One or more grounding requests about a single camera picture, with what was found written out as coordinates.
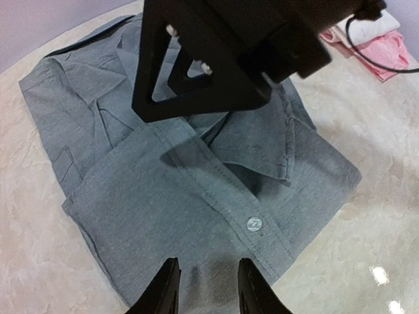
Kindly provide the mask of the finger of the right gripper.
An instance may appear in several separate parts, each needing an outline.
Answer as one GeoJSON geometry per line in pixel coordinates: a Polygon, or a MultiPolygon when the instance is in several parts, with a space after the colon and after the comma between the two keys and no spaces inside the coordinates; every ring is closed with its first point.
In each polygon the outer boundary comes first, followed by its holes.
{"type": "Polygon", "coordinates": [[[240,67],[229,44],[207,25],[191,27],[197,39],[187,45],[194,58],[188,75],[209,76],[208,113],[249,111],[269,102],[272,89],[259,72],[240,67]]]}
{"type": "Polygon", "coordinates": [[[146,1],[132,109],[145,122],[210,111],[210,78],[190,77],[194,63],[188,1],[146,1]]]}

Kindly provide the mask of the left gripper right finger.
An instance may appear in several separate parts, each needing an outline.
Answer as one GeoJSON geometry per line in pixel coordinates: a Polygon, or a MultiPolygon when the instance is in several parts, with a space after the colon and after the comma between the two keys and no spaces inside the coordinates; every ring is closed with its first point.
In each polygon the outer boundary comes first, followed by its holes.
{"type": "Polygon", "coordinates": [[[239,262],[238,294],[241,314],[292,314],[250,258],[239,262]]]}

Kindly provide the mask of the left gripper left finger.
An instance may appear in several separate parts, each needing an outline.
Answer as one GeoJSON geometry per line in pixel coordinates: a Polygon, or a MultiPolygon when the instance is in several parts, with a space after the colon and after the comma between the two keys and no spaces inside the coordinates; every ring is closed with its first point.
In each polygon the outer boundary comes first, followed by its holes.
{"type": "Polygon", "coordinates": [[[126,314],[179,313],[180,277],[178,258],[168,258],[126,314]]]}

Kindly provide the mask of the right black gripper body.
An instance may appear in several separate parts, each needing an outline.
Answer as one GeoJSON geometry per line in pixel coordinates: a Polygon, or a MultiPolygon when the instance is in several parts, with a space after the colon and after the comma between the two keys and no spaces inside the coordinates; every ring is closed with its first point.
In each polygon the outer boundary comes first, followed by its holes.
{"type": "Polygon", "coordinates": [[[348,17],[375,21],[384,1],[207,1],[242,41],[240,61],[271,79],[305,79],[331,62],[319,36],[348,17]]]}

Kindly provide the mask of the grey blue button shirt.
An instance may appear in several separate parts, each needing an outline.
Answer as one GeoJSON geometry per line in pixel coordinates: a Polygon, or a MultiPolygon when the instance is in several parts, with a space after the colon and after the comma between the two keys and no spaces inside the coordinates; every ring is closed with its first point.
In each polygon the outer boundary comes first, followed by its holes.
{"type": "Polygon", "coordinates": [[[275,283],[361,173],[317,133],[290,80],[255,111],[142,121],[131,107],[142,19],[45,56],[20,89],[63,210],[124,302],[177,257],[182,313],[237,313],[239,259],[275,283]]]}

